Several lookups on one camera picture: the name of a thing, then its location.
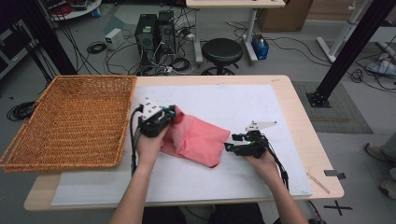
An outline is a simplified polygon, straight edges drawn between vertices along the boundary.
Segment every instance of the person's hand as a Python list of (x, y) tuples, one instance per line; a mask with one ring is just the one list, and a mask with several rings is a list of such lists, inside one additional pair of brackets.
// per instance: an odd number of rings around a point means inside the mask
[(161, 149), (163, 137), (168, 131), (169, 125), (158, 134), (158, 136), (149, 138), (143, 134), (137, 141), (137, 154), (139, 155), (139, 165), (149, 164), (153, 165), (157, 159), (158, 152)]
[(264, 152), (258, 159), (254, 157), (243, 157), (245, 161), (248, 161), (253, 165), (256, 173), (264, 180), (268, 185), (273, 183), (274, 180), (280, 180), (279, 171), (274, 157), (268, 152)]

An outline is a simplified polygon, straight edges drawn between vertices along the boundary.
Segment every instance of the forearm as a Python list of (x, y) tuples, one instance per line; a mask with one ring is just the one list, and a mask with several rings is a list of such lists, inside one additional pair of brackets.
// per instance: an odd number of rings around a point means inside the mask
[(139, 164), (110, 223), (141, 224), (153, 165)]
[(271, 183), (267, 184), (274, 195), (277, 211), (282, 224), (307, 223), (289, 191), (286, 189), (282, 180), (277, 176)]

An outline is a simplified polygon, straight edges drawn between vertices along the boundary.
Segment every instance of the black stool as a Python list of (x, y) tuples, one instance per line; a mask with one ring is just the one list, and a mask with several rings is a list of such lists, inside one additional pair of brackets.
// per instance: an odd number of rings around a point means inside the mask
[(224, 66), (233, 64), (239, 68), (236, 62), (241, 60), (243, 51), (241, 46), (231, 39), (217, 38), (207, 41), (202, 47), (204, 57), (216, 67), (207, 68), (201, 76), (213, 75), (235, 75), (233, 71)]

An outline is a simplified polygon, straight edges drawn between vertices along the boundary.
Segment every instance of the desk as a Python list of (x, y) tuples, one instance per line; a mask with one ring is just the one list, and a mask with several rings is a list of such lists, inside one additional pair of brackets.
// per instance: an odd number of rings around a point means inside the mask
[(65, 16), (56, 16), (56, 15), (50, 15), (50, 16), (53, 21), (70, 20), (70, 19), (80, 17), (80, 16), (83, 16), (85, 14), (88, 14), (88, 13), (94, 11), (96, 8), (98, 8), (100, 6), (101, 3), (102, 3), (102, 0), (95, 0), (94, 2), (88, 1), (87, 9), (85, 9), (85, 10), (73, 9), (73, 11), (70, 14), (67, 14)]
[(251, 7), (250, 16), (248, 19), (247, 33), (244, 35), (243, 40), (247, 53), (250, 58), (250, 63), (258, 61), (257, 56), (251, 47), (251, 34), (253, 31), (254, 21), (256, 20), (257, 8), (276, 8), (284, 7), (285, 3), (283, 0), (186, 0), (187, 7), (195, 8), (195, 38), (194, 38), (194, 50), (195, 50), (195, 61), (202, 63), (204, 61), (202, 57), (201, 43), (199, 39), (199, 30), (201, 25), (199, 8), (203, 7)]
[[(137, 86), (210, 85), (210, 84), (269, 84), (289, 126), (313, 194), (299, 200), (340, 198), (343, 188), (336, 176), (326, 176), (323, 170), (332, 170), (332, 165), (318, 140), (318, 136), (288, 77), (286, 76), (228, 76), (228, 77), (139, 77)], [(50, 204), (61, 178), (60, 173), (40, 175), (35, 181), (24, 204), (30, 211), (54, 210)]]

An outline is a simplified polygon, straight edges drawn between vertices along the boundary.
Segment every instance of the pink fabric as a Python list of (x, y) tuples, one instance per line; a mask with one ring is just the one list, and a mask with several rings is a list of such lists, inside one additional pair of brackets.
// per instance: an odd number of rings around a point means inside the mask
[(186, 115), (177, 106), (176, 113), (163, 138), (161, 151), (210, 168), (216, 167), (230, 131)]

